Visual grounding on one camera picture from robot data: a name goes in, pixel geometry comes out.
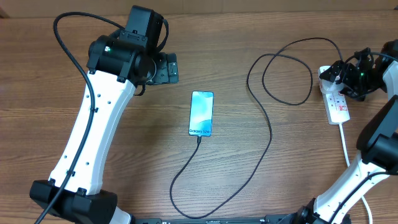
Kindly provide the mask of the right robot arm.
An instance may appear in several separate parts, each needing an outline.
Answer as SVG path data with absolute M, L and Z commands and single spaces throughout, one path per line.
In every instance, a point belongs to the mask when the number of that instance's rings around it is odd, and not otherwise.
M 358 153 L 338 180 L 281 223 L 350 223 L 351 207 L 376 184 L 397 175 L 397 41 L 386 42 L 379 53 L 365 48 L 353 58 L 356 64 L 337 60 L 318 73 L 322 92 L 364 101 L 382 89 L 388 101 L 361 131 Z

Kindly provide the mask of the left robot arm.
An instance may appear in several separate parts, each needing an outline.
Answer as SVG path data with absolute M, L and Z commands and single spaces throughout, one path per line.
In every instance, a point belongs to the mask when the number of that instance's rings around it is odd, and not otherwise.
M 133 6 L 125 26 L 92 42 L 86 67 L 79 71 L 85 94 L 67 146 L 46 180 L 36 180 L 30 198 L 51 214 L 73 223 L 134 223 L 118 207 L 115 193 L 103 190 L 108 151 L 121 115 L 138 96 L 137 87 L 178 82 L 175 54 L 163 48 L 167 20 Z

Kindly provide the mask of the Samsung Galaxy smartphone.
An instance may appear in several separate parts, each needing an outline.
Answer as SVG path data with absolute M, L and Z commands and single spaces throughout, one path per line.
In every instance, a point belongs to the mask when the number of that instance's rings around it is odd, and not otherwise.
M 214 93 L 193 91 L 188 133 L 190 136 L 210 137 L 213 124 Z

